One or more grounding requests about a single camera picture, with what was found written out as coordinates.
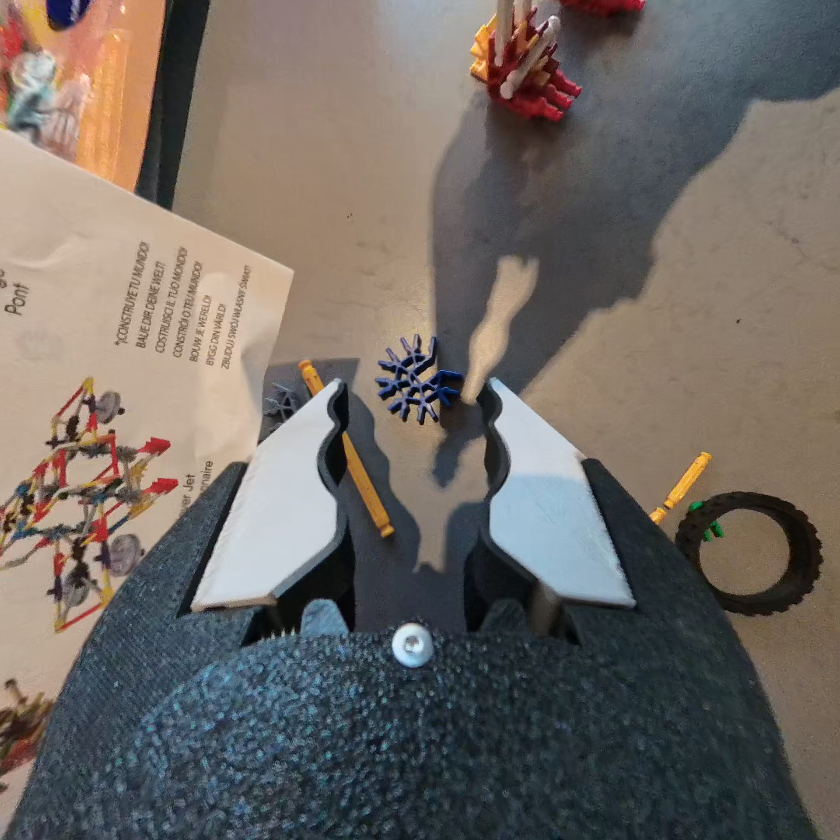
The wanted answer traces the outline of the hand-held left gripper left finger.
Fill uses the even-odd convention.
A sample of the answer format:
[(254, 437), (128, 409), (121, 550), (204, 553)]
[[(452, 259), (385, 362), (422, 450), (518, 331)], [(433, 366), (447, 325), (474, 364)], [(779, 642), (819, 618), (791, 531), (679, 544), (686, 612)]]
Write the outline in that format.
[(341, 545), (349, 394), (331, 380), (256, 448), (192, 599), (194, 613), (267, 606)]

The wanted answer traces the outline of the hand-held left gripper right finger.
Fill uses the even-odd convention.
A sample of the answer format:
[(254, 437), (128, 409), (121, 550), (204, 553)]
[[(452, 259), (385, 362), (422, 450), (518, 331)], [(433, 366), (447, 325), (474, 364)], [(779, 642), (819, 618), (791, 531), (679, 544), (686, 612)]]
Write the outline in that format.
[(637, 600), (582, 452), (496, 377), (478, 404), (487, 477), (480, 598), (518, 602), (540, 635), (563, 624), (567, 606), (633, 610)]

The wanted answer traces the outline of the blue snowflake connector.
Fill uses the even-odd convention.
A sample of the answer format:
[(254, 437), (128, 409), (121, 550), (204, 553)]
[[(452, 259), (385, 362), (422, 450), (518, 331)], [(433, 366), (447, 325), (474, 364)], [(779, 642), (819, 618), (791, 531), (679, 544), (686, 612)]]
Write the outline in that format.
[(416, 421), (424, 425), (427, 419), (439, 423), (436, 407), (450, 408), (459, 399), (465, 376), (438, 365), (438, 338), (433, 336), (427, 345), (417, 333), (408, 342), (401, 339), (402, 351), (385, 349), (386, 357), (379, 360), (382, 375), (375, 378), (378, 396), (387, 402), (387, 410), (406, 422), (412, 410)]

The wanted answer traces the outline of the long yellow rod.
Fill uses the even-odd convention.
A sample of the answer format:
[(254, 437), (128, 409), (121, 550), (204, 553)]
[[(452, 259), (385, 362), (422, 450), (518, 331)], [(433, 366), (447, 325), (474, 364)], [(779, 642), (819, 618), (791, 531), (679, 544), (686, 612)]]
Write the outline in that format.
[[(298, 363), (298, 369), (310, 396), (319, 394), (323, 390), (324, 384), (313, 363), (310, 360), (302, 360)], [(348, 432), (343, 432), (342, 437), (346, 464), (353, 483), (381, 537), (387, 539), (395, 533), (395, 530), (382, 504), (382, 499), (377, 494)]]

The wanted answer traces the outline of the grey fan connector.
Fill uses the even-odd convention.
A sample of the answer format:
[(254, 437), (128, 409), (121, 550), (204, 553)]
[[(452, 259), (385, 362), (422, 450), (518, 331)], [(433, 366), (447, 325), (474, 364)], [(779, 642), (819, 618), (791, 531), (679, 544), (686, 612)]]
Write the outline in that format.
[(294, 388), (281, 383), (271, 383), (263, 398), (262, 417), (266, 434), (277, 430), (301, 409), (302, 399)]

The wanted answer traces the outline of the short yellow rod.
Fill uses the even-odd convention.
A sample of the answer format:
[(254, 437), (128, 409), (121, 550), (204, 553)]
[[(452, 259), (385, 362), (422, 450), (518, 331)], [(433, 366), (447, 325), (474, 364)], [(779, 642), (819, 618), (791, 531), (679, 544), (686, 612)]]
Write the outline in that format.
[(679, 478), (674, 487), (668, 492), (662, 504), (649, 513), (649, 518), (656, 524), (661, 524), (670, 511), (684, 500), (686, 494), (695, 485), (700, 476), (712, 461), (712, 455), (707, 451), (700, 454), (692, 461), (686, 472)]

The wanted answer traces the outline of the toy model picture sheet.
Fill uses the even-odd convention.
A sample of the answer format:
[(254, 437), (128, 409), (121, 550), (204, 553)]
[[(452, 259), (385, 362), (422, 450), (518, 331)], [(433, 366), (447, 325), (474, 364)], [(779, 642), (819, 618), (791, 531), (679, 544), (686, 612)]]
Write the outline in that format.
[(256, 446), (292, 279), (2, 131), (2, 813), (117, 590)]

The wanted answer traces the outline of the red yellow connector cluster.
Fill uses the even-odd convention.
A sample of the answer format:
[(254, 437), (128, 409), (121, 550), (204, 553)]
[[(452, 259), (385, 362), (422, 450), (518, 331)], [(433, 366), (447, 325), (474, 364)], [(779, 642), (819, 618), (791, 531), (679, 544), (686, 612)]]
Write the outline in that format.
[(493, 17), (476, 32), (469, 72), (503, 108), (557, 123), (582, 88), (565, 76), (557, 57), (559, 16), (536, 24), (537, 12), (529, 1), (498, 1)]

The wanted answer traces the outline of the orange toy set box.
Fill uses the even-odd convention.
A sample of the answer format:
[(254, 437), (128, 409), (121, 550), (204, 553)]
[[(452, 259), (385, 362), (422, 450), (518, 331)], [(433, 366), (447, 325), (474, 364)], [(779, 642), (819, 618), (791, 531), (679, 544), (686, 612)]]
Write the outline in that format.
[(2, 1), (2, 131), (172, 209), (210, 6)]

